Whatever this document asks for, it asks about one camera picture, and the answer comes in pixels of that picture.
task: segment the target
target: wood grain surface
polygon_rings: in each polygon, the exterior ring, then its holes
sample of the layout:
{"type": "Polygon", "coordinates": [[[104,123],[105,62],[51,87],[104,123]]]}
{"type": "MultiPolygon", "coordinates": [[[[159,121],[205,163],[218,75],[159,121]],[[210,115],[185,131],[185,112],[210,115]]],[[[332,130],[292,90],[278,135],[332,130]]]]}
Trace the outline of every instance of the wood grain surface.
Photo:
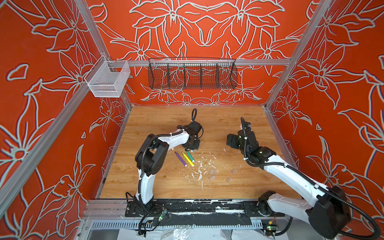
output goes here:
{"type": "MultiPolygon", "coordinates": [[[[125,198],[137,191],[138,172],[134,160],[145,138],[153,133],[174,132],[177,125],[191,121],[194,107],[134,106],[118,146],[116,156],[105,181],[101,198],[125,198]]],[[[169,150],[162,169],[157,173],[153,193],[155,198],[232,198],[256,199],[267,190],[287,197],[300,196],[284,182],[259,168],[249,166],[240,150],[226,145],[229,133],[240,130],[240,117],[251,122],[260,146],[267,146],[282,156],[262,107],[196,106],[197,117],[204,128],[200,147],[192,153],[195,166],[184,167],[175,155],[181,156],[179,145],[169,150]],[[216,177],[209,180],[210,169],[216,177]]]]}

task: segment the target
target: white mesh tray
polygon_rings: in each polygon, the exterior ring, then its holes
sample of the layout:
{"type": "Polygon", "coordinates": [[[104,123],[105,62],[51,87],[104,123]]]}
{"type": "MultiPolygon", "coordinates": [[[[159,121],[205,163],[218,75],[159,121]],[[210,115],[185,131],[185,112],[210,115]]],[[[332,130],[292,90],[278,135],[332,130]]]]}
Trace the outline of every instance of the white mesh tray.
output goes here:
{"type": "Polygon", "coordinates": [[[108,66],[108,61],[101,57],[95,67],[99,66],[95,74],[86,76],[85,81],[95,97],[118,98],[124,89],[125,83],[131,73],[128,62],[125,62],[121,71],[113,71],[114,68],[108,66]]]}

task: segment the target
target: basket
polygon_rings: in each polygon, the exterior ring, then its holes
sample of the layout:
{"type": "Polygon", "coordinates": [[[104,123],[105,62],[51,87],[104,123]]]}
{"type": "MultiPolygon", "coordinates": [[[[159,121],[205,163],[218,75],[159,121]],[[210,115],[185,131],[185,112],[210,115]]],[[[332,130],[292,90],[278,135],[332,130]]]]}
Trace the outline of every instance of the basket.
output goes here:
{"type": "Polygon", "coordinates": [[[96,67],[99,67],[96,72],[85,77],[85,81],[95,97],[120,97],[131,73],[131,69],[129,68],[127,61],[124,63],[124,66],[120,71],[117,71],[116,68],[109,67],[108,63],[109,61],[102,56],[98,63],[95,64],[96,67]]]}
{"type": "Polygon", "coordinates": [[[233,89],[237,86],[235,59],[150,58],[151,89],[233,89]]]}

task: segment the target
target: green marker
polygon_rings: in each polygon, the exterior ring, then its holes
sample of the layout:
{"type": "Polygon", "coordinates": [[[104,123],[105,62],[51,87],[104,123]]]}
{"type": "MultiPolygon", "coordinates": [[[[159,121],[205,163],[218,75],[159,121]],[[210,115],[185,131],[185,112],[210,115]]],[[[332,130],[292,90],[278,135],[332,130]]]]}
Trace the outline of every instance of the green marker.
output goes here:
{"type": "Polygon", "coordinates": [[[189,151],[186,151],[188,156],[191,158],[192,162],[195,162],[195,160],[193,159],[192,155],[189,153],[189,151]]]}

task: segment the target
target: red floral wallpaper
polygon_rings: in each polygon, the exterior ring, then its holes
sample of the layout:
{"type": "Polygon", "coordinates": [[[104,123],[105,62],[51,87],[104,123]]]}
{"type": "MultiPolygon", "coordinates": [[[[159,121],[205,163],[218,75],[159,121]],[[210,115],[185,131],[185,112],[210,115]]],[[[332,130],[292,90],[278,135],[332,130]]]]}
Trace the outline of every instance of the red floral wallpaper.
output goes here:
{"type": "MultiPolygon", "coordinates": [[[[299,169],[340,186],[382,231],[383,12],[382,1],[335,0],[271,109],[299,169]]],[[[347,230],[368,234],[352,214],[347,230]]]]}
{"type": "MultiPolygon", "coordinates": [[[[289,58],[317,0],[87,0],[114,60],[155,57],[289,58]]],[[[282,66],[240,67],[233,90],[151,90],[147,70],[132,68],[131,102],[263,104],[282,66]]]]}
{"type": "MultiPolygon", "coordinates": [[[[0,6],[1,187],[100,55],[73,0],[0,6]]],[[[73,238],[126,113],[121,98],[88,93],[0,220],[0,239],[73,238]]]]}

